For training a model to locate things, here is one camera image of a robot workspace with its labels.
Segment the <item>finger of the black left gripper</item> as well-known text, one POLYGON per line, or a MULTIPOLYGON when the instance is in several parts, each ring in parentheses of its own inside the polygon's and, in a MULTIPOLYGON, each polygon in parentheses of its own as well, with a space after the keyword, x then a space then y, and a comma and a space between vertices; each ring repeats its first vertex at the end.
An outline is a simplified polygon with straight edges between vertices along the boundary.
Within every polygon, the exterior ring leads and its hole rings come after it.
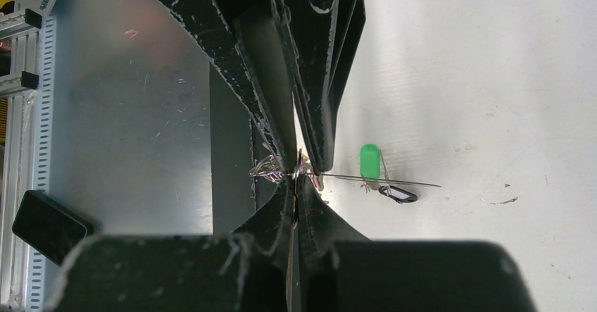
POLYGON ((364 0, 272 0, 315 173, 332 169, 339 106, 365 26, 364 0))
POLYGON ((296 164, 290 83, 271 0, 158 0, 209 57, 286 173, 296 164))

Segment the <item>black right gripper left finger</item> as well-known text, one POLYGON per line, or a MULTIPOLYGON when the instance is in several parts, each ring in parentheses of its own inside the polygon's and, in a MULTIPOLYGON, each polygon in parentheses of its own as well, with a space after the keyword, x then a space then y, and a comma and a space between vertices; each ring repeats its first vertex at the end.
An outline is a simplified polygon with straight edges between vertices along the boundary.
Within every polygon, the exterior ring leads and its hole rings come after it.
POLYGON ((232 231, 241 247, 241 272, 247 273, 251 265, 261 262, 284 273, 292 269, 294 195, 294 180, 283 177, 270 199, 232 231))

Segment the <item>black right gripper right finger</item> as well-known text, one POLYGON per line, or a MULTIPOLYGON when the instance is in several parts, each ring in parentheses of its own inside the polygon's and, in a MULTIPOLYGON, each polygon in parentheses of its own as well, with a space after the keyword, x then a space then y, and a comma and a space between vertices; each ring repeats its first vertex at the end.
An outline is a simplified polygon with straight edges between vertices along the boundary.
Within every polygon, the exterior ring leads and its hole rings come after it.
POLYGON ((322 271, 323 258, 336 241, 368 241, 322 200, 305 175, 296 179, 296 222, 301 264, 308 273, 322 271))

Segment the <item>black smartphone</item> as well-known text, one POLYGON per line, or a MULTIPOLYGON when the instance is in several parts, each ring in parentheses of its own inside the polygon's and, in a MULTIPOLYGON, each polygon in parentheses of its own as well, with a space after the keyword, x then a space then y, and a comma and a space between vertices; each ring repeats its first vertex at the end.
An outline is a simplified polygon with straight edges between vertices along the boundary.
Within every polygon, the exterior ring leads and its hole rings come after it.
POLYGON ((39 190, 27 190, 20 202, 12 232, 60 266, 71 250, 94 234, 93 224, 39 190))

